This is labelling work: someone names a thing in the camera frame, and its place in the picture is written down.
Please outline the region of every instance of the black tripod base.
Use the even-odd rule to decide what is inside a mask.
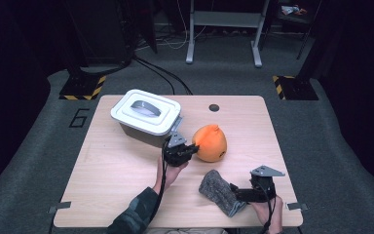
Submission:
[[[82,72],[79,75],[70,75],[62,90],[59,99],[95,99],[99,94],[105,76]]]
[[[280,99],[318,100],[309,81],[300,81],[292,76],[274,76],[273,81]]]

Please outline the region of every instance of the black cable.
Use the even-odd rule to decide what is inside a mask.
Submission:
[[[54,219],[56,219],[56,213],[54,213],[53,218],[51,219],[50,229],[48,230],[49,234],[53,233]]]
[[[174,90],[174,86],[172,85],[172,83],[166,78],[164,77],[162,74],[160,74],[158,71],[152,69],[151,67],[149,67],[148,65],[146,65],[143,61],[139,60],[138,58],[134,58],[134,60],[138,63],[140,63],[141,65],[147,67],[148,69],[152,70],[153,72],[155,72],[156,74],[158,74],[159,76],[161,76],[163,79],[165,79],[169,85],[171,86],[171,89],[172,89],[172,94],[175,95],[175,90]]]
[[[147,60],[145,60],[145,59],[143,59],[143,58],[140,58],[140,57],[138,57],[138,56],[136,56],[136,55],[134,55],[134,59],[138,59],[138,60],[140,60],[140,61],[142,61],[142,62],[144,62],[144,63],[146,63],[146,64],[148,64],[148,65],[151,65],[151,66],[153,66],[153,67],[155,67],[155,68],[157,68],[158,70],[160,70],[160,71],[163,71],[163,72],[165,72],[167,75],[169,75],[170,77],[172,77],[173,79],[175,79],[176,81],[178,81],[178,82],[180,82],[181,83],[181,85],[184,87],[184,90],[186,91],[186,94],[187,95],[192,95],[193,93],[191,92],[191,90],[188,88],[188,86],[178,77],[178,76],[176,76],[176,75],[174,75],[174,74],[172,74],[171,72],[169,72],[169,71],[167,71],[167,70],[165,70],[165,69],[163,69],[163,68],[161,68],[160,66],[158,66],[158,65],[155,65],[155,64],[152,64],[151,62],[149,62],[149,61],[147,61]]]
[[[174,39],[180,39],[180,37],[174,33],[174,32],[171,32],[171,30],[169,30],[168,32],[164,31],[164,28],[166,27],[169,27],[169,25],[167,26],[163,26],[161,29],[156,29],[155,30],[155,33],[156,33],[156,42],[157,43],[160,43],[160,42],[165,42],[166,44],[171,44],[170,41],[171,40],[174,40]],[[144,48],[147,48],[147,47],[150,47],[148,45],[148,43],[145,41],[145,39],[143,39],[142,37],[139,38],[138,42],[137,42],[137,45],[135,47],[135,50],[138,51],[138,50],[141,50],[141,49],[144,49]]]
[[[273,212],[275,211],[275,208],[276,208],[276,196],[275,196],[275,203],[274,203],[273,208],[272,208],[272,205],[270,204],[270,199],[269,199],[269,196],[267,195],[266,189],[260,183],[258,183],[257,181],[254,181],[254,183],[256,183],[256,185],[258,185],[263,190],[263,193],[264,193],[264,195],[266,197],[266,200],[267,200],[267,205],[269,207],[269,218],[266,221],[266,223],[263,225],[263,229],[259,232],[259,234],[264,234],[264,233],[267,232],[267,230],[269,230],[269,227],[270,227],[270,224],[271,224],[271,221],[272,221],[272,215],[273,215]]]
[[[109,75],[111,73],[114,73],[114,72],[117,72],[117,71],[120,71],[124,68],[126,68],[128,65],[130,64],[129,61],[123,61],[118,67],[115,67],[115,68],[111,68],[111,69],[108,69],[108,70],[103,70],[103,71],[98,71],[98,72],[89,72],[89,71],[83,71],[85,74],[91,74],[91,75],[98,75],[98,76],[105,76],[105,75]]]
[[[163,194],[164,194],[164,187],[166,185],[166,173],[167,173],[167,163],[165,162],[164,160],[164,147],[162,148],[162,166],[163,166],[163,176],[162,176],[162,182],[161,182],[161,186],[160,186],[160,193],[159,193],[159,197],[157,198],[157,202],[156,202],[156,205],[154,207],[154,210],[153,210],[153,213],[151,213],[151,216],[150,216],[150,222],[153,220],[154,216],[156,215],[159,207],[160,207],[160,204],[161,204],[161,201],[162,201],[162,198],[163,198]]]

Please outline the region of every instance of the black backdrop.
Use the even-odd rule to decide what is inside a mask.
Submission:
[[[344,24],[339,42],[327,45],[334,49],[332,59],[309,54],[305,64],[315,63],[313,60],[331,61],[321,70],[319,81],[335,110],[342,135],[364,168],[374,175],[374,2],[327,3],[335,8],[329,13],[343,7],[342,14],[337,16],[337,23]],[[318,70],[312,69],[310,75],[314,72]]]
[[[55,44],[46,0],[0,0],[0,174],[17,152],[50,92],[47,77],[65,69]],[[50,5],[64,19],[68,40],[76,41],[60,1]],[[81,48],[71,43],[78,63]]]

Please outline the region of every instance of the black sleeve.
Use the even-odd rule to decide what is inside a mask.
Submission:
[[[150,224],[150,216],[153,213],[158,195],[150,187],[147,187],[130,202],[129,207],[118,215],[113,223],[108,226],[108,234],[141,234]]]

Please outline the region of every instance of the wooden table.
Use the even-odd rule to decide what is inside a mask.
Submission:
[[[81,152],[61,202],[69,209],[58,210],[57,227],[106,227],[124,211],[132,198],[156,179],[161,149],[131,138],[110,115],[122,96],[100,99]],[[250,171],[266,165],[285,176],[274,177],[277,193],[284,202],[297,202],[281,149],[262,97],[257,96],[166,96],[181,104],[183,122],[178,131],[191,143],[194,132],[217,124],[227,138],[222,161],[206,163],[193,155],[189,166],[166,191],[149,227],[251,227],[260,226],[256,213],[247,206],[227,217],[199,192],[205,174],[216,169],[228,182],[250,188]],[[209,110],[219,105],[217,112]],[[283,208],[283,226],[299,226],[299,210]]]

